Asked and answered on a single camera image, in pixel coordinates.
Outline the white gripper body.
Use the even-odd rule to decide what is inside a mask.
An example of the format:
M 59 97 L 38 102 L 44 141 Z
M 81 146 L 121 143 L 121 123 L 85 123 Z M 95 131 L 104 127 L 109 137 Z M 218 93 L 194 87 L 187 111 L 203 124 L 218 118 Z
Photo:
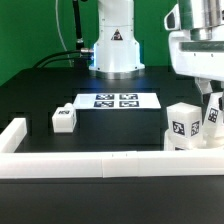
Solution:
M 164 27 L 177 74 L 224 81 L 224 4 L 176 4 Z

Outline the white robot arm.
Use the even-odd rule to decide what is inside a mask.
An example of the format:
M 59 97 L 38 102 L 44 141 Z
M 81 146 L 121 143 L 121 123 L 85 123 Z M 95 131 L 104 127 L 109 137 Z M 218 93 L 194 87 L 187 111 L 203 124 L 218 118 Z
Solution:
M 144 69 L 134 38 L 134 0 L 98 0 L 99 38 L 89 69 L 126 79 Z M 216 80 L 224 88 L 224 0 L 177 0 L 164 18 L 174 71 L 192 76 L 202 94 Z

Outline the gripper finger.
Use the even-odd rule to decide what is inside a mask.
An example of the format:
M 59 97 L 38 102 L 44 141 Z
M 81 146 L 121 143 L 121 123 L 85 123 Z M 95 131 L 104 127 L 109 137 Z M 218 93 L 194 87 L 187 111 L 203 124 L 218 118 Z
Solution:
M 213 92 L 209 79 L 196 77 L 195 84 L 201 94 L 201 97 L 204 97 L 205 95 L 211 94 Z

